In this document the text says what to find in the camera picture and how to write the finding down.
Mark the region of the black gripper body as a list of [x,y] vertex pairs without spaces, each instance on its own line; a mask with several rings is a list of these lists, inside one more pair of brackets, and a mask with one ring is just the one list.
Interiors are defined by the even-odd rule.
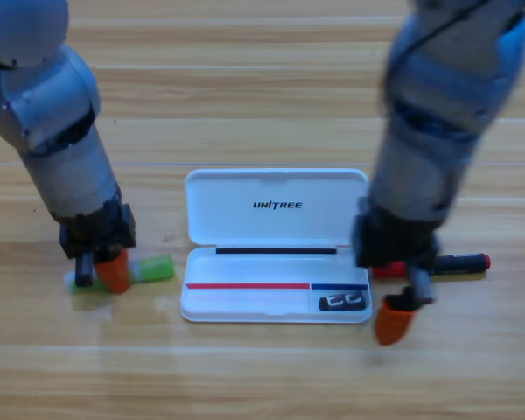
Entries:
[[60,224],[59,244],[75,260],[74,285],[93,284],[94,263],[110,263],[137,245],[136,223],[129,204],[105,202],[91,214]]
[[375,204],[368,196],[358,199],[352,232],[355,263],[362,268],[405,264],[407,284],[399,293],[387,294],[388,306],[425,306],[435,302],[431,269],[440,246],[434,222],[405,220]]

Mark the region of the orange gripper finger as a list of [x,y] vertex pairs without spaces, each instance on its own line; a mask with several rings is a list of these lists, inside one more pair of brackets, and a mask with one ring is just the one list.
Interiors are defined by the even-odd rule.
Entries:
[[377,343],[387,347],[404,338],[417,311],[413,297],[386,295],[374,319],[374,337]]
[[116,257],[95,262],[94,270],[100,282],[113,293],[124,293],[130,287],[129,257],[123,248]]

